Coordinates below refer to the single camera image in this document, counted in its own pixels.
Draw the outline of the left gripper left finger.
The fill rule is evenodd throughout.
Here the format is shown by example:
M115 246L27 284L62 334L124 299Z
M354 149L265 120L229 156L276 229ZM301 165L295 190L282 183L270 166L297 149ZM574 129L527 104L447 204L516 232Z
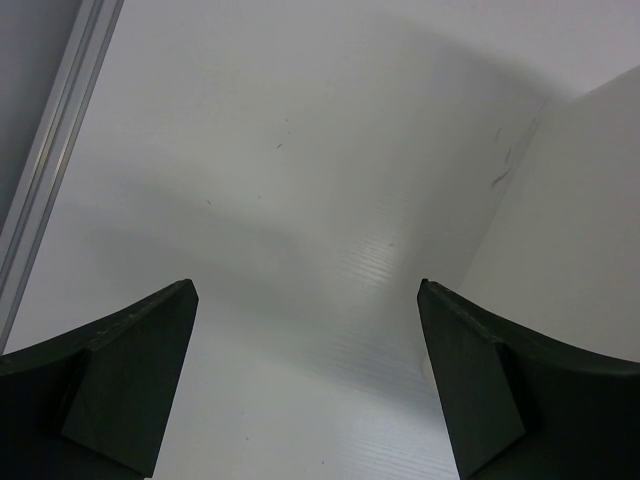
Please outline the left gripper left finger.
M151 478L198 302L180 280L2 356L2 478Z

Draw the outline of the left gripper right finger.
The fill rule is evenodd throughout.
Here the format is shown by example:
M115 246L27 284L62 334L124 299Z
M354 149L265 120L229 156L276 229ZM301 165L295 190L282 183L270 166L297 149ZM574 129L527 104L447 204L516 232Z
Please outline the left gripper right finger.
M554 340L430 280L417 303L460 478L638 478L637 363Z

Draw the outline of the white drawer cabinet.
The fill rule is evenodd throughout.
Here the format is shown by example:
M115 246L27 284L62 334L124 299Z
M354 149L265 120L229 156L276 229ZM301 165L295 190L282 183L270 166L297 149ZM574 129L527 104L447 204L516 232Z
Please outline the white drawer cabinet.
M639 357L639 73L546 117L459 288L571 345Z

